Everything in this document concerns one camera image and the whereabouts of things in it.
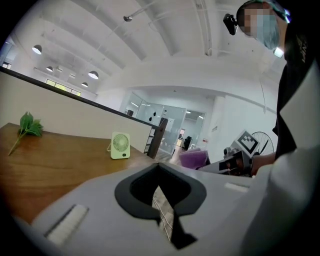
window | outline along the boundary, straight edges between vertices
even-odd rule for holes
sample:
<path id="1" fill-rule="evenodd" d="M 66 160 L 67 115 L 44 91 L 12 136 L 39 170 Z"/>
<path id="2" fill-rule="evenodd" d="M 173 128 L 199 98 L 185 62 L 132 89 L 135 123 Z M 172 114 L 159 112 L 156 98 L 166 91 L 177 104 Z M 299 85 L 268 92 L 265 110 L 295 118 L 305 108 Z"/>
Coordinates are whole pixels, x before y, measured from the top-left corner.
<path id="1" fill-rule="evenodd" d="M 81 92 L 79 92 L 77 90 L 74 90 L 74 89 L 71 89 L 69 87 L 66 87 L 66 86 L 64 86 L 64 85 L 62 85 L 60 83 L 55 82 L 55 81 L 47 79 L 45 83 L 47 85 L 51 85 L 51 86 L 54 86 L 54 87 L 59 88 L 61 90 L 64 90 L 64 91 L 66 91 L 68 93 L 72 93 L 74 95 L 81 96 Z"/>
<path id="2" fill-rule="evenodd" d="M 11 64 L 9 64 L 7 62 L 3 62 L 2 67 L 9 70 L 9 69 L 11 69 Z"/>

fan grille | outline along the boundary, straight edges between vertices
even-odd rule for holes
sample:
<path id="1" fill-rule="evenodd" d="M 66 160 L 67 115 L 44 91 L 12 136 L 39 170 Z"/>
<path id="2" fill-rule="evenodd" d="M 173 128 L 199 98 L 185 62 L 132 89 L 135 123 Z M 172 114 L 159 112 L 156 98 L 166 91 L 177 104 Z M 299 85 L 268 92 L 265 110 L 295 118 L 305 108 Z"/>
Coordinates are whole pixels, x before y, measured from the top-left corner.
<path id="1" fill-rule="evenodd" d="M 124 134 L 117 134 L 113 138 L 113 147 L 119 152 L 126 151 L 129 147 L 129 140 Z"/>

white ceiling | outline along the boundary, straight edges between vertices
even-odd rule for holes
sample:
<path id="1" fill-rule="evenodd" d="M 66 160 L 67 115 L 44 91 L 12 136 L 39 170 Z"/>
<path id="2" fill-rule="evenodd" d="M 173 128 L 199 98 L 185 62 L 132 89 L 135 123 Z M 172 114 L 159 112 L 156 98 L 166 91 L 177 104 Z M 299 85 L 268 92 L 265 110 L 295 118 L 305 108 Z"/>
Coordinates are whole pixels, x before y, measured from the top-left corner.
<path id="1" fill-rule="evenodd" d="M 15 30 L 21 48 L 46 71 L 46 63 L 76 73 L 74 81 L 98 86 L 141 62 L 166 58 L 208 58 L 258 67 L 280 79 L 285 61 L 238 31 L 229 34 L 226 13 L 236 14 L 244 0 L 43 0 Z M 147 6 L 131 22 L 131 15 Z M 40 44 L 43 54 L 31 48 Z M 95 70 L 99 80 L 88 77 Z"/>

ceiling light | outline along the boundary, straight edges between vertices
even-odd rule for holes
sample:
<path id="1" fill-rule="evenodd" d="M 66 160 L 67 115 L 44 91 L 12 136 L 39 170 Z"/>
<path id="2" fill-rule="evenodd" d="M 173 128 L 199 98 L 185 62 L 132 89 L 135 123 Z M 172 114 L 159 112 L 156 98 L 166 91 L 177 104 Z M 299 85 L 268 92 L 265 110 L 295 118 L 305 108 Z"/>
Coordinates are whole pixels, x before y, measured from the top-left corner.
<path id="1" fill-rule="evenodd" d="M 42 47 L 41 45 L 37 44 L 34 47 L 32 47 L 32 50 L 36 53 L 36 54 L 41 54 L 42 53 Z"/>
<path id="2" fill-rule="evenodd" d="M 273 53 L 278 58 L 282 58 L 282 56 L 284 55 L 284 52 L 278 47 L 273 51 Z"/>
<path id="3" fill-rule="evenodd" d="M 90 77 L 92 77 L 93 79 L 98 79 L 99 78 L 99 74 L 96 72 L 96 71 L 91 71 L 89 74 L 88 74 Z"/>

